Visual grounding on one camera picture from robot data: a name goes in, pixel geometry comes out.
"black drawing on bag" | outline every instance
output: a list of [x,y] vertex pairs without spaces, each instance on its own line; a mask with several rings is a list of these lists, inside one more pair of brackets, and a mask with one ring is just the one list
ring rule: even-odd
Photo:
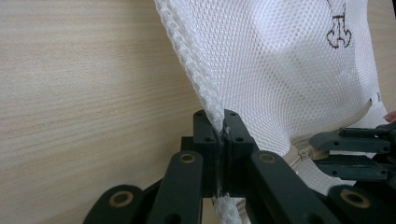
[[334,49],[338,49],[340,46],[347,48],[352,39],[352,33],[346,28],[346,4],[343,5],[343,8],[343,15],[332,16],[332,29],[326,35],[327,41]]

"wood grain surface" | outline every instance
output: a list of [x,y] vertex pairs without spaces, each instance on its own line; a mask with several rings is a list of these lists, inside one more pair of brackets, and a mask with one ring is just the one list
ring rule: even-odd
[[[394,110],[391,1],[369,22]],[[152,1],[1,1],[0,223],[81,223],[107,189],[146,188],[200,108]]]

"white mesh bag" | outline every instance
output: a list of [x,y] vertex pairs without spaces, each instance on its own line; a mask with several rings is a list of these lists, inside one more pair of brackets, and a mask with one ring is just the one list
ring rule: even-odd
[[[342,181],[308,159],[307,139],[385,123],[367,0],[155,0],[175,52],[213,126],[240,114],[270,150],[322,193]],[[234,200],[223,223],[240,223]]]

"wooden table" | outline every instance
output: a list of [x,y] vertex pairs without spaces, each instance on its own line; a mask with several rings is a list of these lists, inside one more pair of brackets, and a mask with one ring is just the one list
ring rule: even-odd
[[[369,22],[394,110],[391,1]],[[152,1],[1,1],[0,223],[80,223],[107,189],[146,188],[200,108]]]

